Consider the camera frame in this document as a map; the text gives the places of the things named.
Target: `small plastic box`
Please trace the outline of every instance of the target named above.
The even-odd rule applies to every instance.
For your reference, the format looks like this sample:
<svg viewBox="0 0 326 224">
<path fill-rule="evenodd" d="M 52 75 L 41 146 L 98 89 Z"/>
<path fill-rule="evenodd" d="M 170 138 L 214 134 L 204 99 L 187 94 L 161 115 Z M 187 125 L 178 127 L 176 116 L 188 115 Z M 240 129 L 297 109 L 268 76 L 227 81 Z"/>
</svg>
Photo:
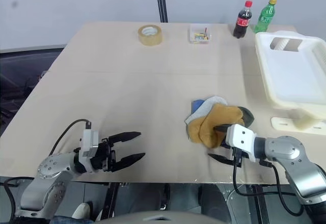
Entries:
<svg viewBox="0 0 326 224">
<path fill-rule="evenodd" d="M 208 24 L 191 24 L 188 29 L 189 41 L 192 44 L 208 44 L 211 38 Z"/>
</svg>

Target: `floor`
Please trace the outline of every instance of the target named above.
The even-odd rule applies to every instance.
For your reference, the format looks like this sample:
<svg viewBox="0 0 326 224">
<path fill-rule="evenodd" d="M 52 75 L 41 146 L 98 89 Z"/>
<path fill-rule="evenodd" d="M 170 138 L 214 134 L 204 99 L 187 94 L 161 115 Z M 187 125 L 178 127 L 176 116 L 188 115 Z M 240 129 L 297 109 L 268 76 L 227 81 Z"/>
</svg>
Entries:
<svg viewBox="0 0 326 224">
<path fill-rule="evenodd" d="M 19 187 L 12 187 L 12 193 L 17 203 L 26 188 L 30 183 L 29 180 L 21 181 Z M 171 184 L 171 200 L 170 209 L 175 211 L 189 211 L 200 213 L 201 209 L 198 205 L 198 184 Z M 239 196 L 233 190 L 232 184 L 218 184 L 220 191 L 223 193 L 233 224 L 248 224 L 255 223 L 256 213 L 251 213 L 248 198 Z M 284 191 L 291 191 L 289 186 L 282 186 Z M 132 199 L 133 185 L 127 184 L 120 186 L 117 196 L 115 215 L 125 214 L 128 211 L 128 205 Z M 275 190 L 275 187 L 267 187 L 268 190 Z M 80 203 L 89 202 L 93 203 L 93 217 L 96 217 L 103 207 L 105 193 L 107 190 L 106 185 L 71 182 L 68 186 L 67 193 L 57 210 L 57 215 L 71 216 L 74 210 Z M 240 187 L 241 191 L 245 191 L 245 187 Z M 310 220 L 306 213 L 301 217 L 293 217 L 287 214 L 282 208 L 279 199 L 276 195 L 268 195 L 266 198 L 266 206 L 268 210 L 269 223 L 305 223 L 310 224 Z M 295 211 L 298 209 L 297 199 L 294 197 L 285 197 L 286 203 L 290 209 Z M 7 221 L 10 216 L 10 202 L 5 193 L 4 188 L 0 187 L 0 222 Z"/>
</svg>

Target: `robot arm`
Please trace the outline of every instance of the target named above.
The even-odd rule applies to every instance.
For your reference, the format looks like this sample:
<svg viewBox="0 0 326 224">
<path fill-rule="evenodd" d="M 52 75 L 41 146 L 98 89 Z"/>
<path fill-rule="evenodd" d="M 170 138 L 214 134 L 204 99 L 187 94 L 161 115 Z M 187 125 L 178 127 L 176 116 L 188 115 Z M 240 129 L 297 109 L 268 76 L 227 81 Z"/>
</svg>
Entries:
<svg viewBox="0 0 326 224">
<path fill-rule="evenodd" d="M 278 162 L 285 169 L 290 186 L 314 223 L 326 221 L 326 174 L 308 159 L 299 140 L 290 136 L 257 137 L 253 131 L 238 124 L 227 127 L 227 145 L 247 153 L 251 162 L 266 158 Z M 215 129 L 225 131 L 223 126 Z"/>
<path fill-rule="evenodd" d="M 124 132 L 99 143 L 98 131 L 85 129 L 80 148 L 71 153 L 49 155 L 42 161 L 34 180 L 21 197 L 15 216 L 52 219 L 71 180 L 85 172 L 118 171 L 140 160 L 145 153 L 133 154 L 116 162 L 115 151 L 112 150 L 114 143 L 128 141 L 139 135 L 139 132 Z"/>
</svg>

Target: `cloth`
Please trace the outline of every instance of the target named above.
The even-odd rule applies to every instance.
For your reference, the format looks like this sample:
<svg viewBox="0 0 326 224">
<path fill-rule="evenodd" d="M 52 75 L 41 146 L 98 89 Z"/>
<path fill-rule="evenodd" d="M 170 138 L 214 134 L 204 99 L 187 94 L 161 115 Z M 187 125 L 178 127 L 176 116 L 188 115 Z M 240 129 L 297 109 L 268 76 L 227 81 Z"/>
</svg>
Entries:
<svg viewBox="0 0 326 224">
<path fill-rule="evenodd" d="M 203 104 L 185 120 L 185 123 L 187 125 L 189 125 L 189 123 L 191 121 L 193 121 L 194 119 L 197 119 L 197 118 L 200 118 L 203 116 L 207 116 L 207 114 L 211 111 L 213 105 L 216 103 L 228 105 L 227 101 L 222 97 L 213 96 L 213 97 L 207 98 L 205 100 L 205 102 L 203 102 Z"/>
<path fill-rule="evenodd" d="M 65 217 L 65 216 L 55 216 L 50 221 L 50 224 L 91 224 L 91 223 L 94 223 L 94 222 L 92 220 L 74 219 L 74 218 Z"/>
<path fill-rule="evenodd" d="M 194 143 L 203 143 L 208 148 L 219 147 L 226 134 L 214 131 L 214 127 L 223 124 L 245 125 L 242 117 L 243 113 L 240 108 L 216 103 L 207 116 L 190 121 L 189 137 Z"/>
<path fill-rule="evenodd" d="M 192 102 L 192 114 L 205 102 L 203 99 L 198 99 Z"/>
</svg>

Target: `bottle cap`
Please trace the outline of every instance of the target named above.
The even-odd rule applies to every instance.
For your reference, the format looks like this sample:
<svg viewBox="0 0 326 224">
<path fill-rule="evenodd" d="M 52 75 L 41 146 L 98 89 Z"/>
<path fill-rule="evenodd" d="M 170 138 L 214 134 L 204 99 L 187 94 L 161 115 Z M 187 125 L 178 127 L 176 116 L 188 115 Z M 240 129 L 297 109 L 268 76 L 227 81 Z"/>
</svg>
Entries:
<svg viewBox="0 0 326 224">
<path fill-rule="evenodd" d="M 276 4 L 277 0 L 269 0 L 270 4 Z"/>
<path fill-rule="evenodd" d="M 250 8 L 252 6 L 253 2 L 252 1 L 246 1 L 244 4 L 246 7 Z"/>
</svg>

